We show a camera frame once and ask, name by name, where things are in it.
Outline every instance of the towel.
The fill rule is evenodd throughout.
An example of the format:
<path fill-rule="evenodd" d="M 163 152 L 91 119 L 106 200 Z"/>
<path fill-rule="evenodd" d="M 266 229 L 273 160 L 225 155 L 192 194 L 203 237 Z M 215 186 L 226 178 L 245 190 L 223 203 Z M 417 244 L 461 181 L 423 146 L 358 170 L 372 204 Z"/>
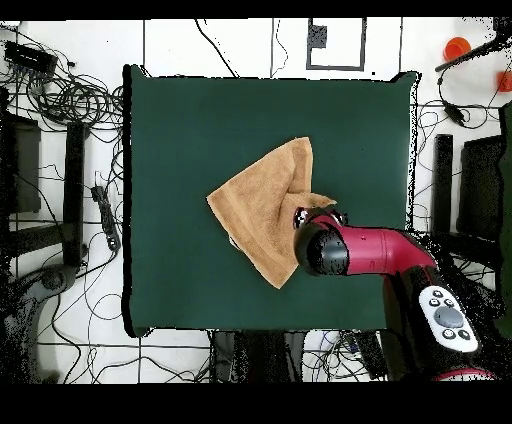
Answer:
<path fill-rule="evenodd" d="M 293 248 L 295 210 L 299 206 L 336 203 L 311 193 L 312 171 L 309 138 L 296 138 L 272 150 L 206 198 L 236 247 L 278 289 L 298 265 Z"/>

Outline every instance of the connector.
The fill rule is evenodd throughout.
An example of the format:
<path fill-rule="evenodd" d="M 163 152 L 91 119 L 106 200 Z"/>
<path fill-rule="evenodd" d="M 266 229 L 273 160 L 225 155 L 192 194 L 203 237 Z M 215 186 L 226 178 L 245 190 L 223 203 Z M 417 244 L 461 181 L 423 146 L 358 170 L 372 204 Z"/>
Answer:
<path fill-rule="evenodd" d="M 32 70 L 36 74 L 52 77 L 57 66 L 57 57 L 12 41 L 5 42 L 5 60 L 15 68 Z"/>

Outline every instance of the black border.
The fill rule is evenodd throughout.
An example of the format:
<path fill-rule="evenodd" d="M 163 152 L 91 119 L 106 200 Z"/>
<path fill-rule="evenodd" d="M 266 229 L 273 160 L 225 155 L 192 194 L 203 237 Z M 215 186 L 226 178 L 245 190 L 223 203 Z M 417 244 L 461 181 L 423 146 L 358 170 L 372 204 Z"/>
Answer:
<path fill-rule="evenodd" d="M 306 48 L 306 70 L 307 71 L 358 71 L 364 72 L 364 63 L 366 59 L 366 20 L 362 18 L 361 28 L 361 50 L 359 53 L 359 66 L 324 66 L 311 64 L 311 43 L 309 42 L 309 29 L 313 26 L 313 18 L 308 18 L 308 40 Z"/>

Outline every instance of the cable bundle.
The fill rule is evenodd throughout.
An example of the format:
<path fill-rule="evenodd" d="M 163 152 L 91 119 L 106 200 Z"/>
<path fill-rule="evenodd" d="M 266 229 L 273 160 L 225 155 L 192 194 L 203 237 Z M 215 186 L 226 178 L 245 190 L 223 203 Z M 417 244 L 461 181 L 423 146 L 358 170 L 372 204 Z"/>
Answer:
<path fill-rule="evenodd" d="M 337 338 L 334 341 L 328 339 L 327 335 L 333 331 L 324 331 L 320 349 L 317 352 L 308 351 L 316 357 L 315 364 L 311 367 L 303 362 L 303 366 L 312 371 L 311 381 L 318 382 L 320 378 L 320 371 L 323 370 L 327 376 L 327 381 L 354 379 L 359 382 L 359 378 L 367 375 L 361 358 L 351 353 L 351 347 L 347 342 L 347 336 L 352 335 L 352 331 L 334 331 L 337 333 Z M 327 342 L 331 346 L 328 350 L 323 351 L 322 347 Z M 356 371 L 351 370 L 346 363 L 352 362 L 358 365 Z"/>

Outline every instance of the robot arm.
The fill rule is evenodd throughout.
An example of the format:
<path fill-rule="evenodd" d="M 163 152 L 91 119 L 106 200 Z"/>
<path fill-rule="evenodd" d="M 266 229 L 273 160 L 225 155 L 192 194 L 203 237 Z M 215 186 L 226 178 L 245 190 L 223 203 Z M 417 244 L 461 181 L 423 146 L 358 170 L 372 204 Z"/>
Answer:
<path fill-rule="evenodd" d="M 313 275 L 380 274 L 386 325 L 382 349 L 391 380 L 490 379 L 481 342 L 432 255 L 408 233 L 347 225 L 335 210 L 294 216 L 294 249 Z"/>

